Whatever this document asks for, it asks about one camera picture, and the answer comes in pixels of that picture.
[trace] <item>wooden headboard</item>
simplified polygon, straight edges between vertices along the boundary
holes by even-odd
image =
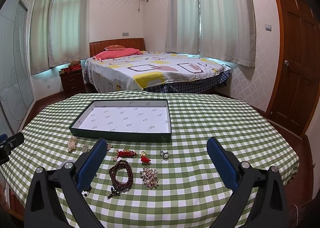
[[[126,48],[135,48],[141,51],[145,51],[143,38],[132,38],[132,39],[117,39],[117,40],[106,40],[106,41],[96,41],[90,42],[90,58],[104,51],[105,47],[110,45],[122,45]]]

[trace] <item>bead bracelet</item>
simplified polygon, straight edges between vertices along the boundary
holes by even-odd
[[[120,169],[126,169],[128,173],[128,181],[126,183],[120,183],[118,180],[116,180],[116,173]],[[119,196],[121,191],[124,191],[126,189],[130,189],[133,184],[133,173],[131,166],[129,163],[125,160],[119,160],[117,164],[109,169],[109,175],[112,181],[113,187],[111,188],[111,194],[108,196],[108,199],[110,199],[113,196]]]

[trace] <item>red box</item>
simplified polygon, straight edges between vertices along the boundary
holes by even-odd
[[[71,71],[78,70],[78,69],[81,69],[81,64],[71,67]]]

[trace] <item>door knob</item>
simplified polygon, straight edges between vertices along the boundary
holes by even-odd
[[[288,69],[289,61],[285,60],[285,61],[284,61],[284,64],[285,64],[285,69]]]

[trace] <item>blue gripper pad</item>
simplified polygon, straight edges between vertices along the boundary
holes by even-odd
[[[6,140],[8,138],[8,136],[4,133],[0,135],[0,143],[3,142],[4,140]]]
[[[233,192],[238,188],[237,172],[217,144],[216,138],[212,137],[207,141],[207,152],[216,167],[224,185]]]
[[[78,183],[76,185],[79,193],[87,190],[95,177],[107,152],[107,142],[102,139],[78,172]]]

